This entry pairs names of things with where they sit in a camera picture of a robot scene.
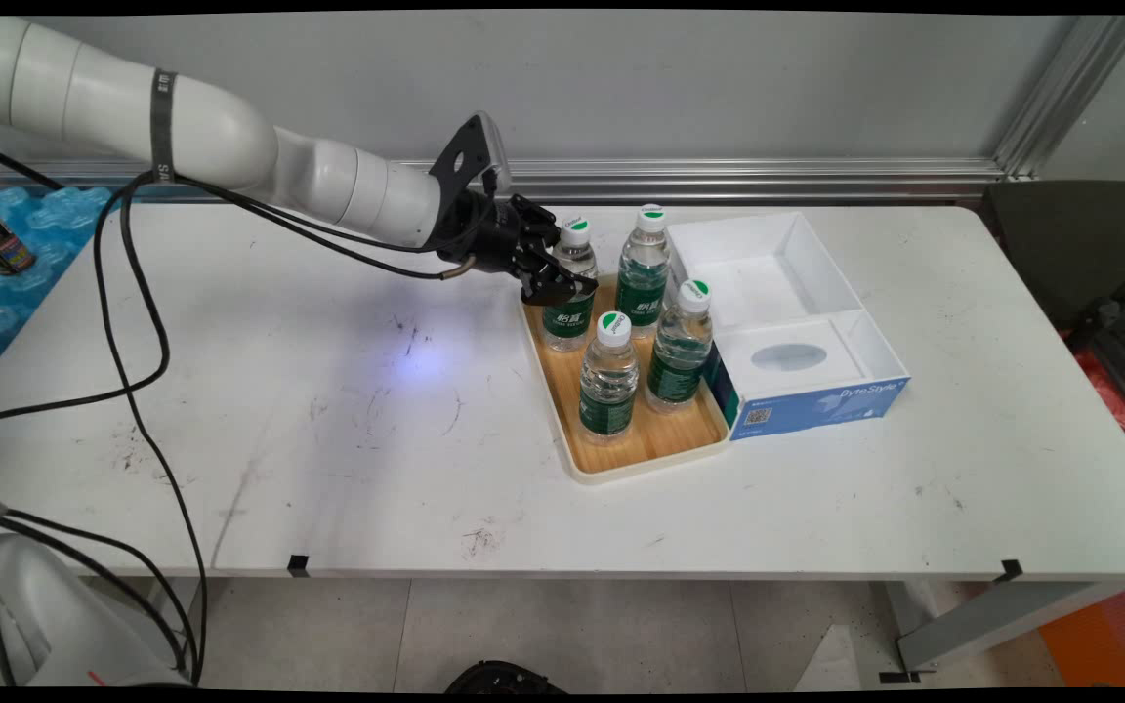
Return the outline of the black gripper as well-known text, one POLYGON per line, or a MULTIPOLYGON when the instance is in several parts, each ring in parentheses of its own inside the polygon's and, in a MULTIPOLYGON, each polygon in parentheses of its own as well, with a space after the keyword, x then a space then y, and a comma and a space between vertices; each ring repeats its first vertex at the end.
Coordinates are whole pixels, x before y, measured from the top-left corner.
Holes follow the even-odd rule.
POLYGON ((576 274, 554 255, 536 255, 536 238, 558 244, 558 219, 521 193, 500 202, 488 195, 465 191, 435 223, 435 254, 454 264, 443 277, 472 270, 519 277, 524 306, 556 308, 597 292, 594 277, 576 274))

